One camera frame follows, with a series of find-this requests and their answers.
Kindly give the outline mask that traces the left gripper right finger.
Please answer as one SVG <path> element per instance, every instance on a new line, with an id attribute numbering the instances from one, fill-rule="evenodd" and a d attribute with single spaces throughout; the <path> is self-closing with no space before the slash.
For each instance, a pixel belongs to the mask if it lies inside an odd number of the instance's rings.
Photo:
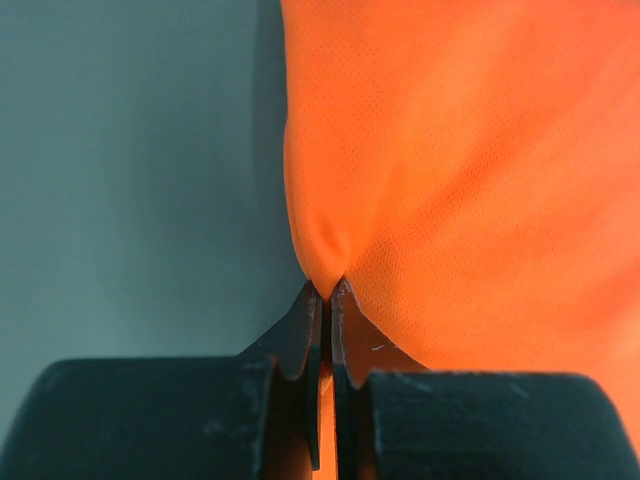
<path id="1" fill-rule="evenodd" d="M 564 373 L 433 371 L 361 311 L 331 300 L 341 479 L 635 479 L 619 415 L 591 379 Z"/>

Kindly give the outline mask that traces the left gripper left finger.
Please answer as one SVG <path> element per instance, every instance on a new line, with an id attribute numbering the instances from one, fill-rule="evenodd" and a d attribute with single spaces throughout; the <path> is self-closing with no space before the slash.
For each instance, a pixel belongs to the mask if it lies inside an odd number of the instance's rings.
<path id="1" fill-rule="evenodd" d="M 34 382 L 5 479 L 309 479 L 319 468 L 322 301 L 229 357 L 73 359 Z"/>

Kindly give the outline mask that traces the orange t shirt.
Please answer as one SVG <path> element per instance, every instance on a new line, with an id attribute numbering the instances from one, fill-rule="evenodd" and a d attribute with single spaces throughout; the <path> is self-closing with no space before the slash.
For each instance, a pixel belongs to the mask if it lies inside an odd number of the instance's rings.
<path id="1" fill-rule="evenodd" d="M 291 236 L 433 371 L 596 382 L 639 461 L 639 5 L 285 1 Z"/>

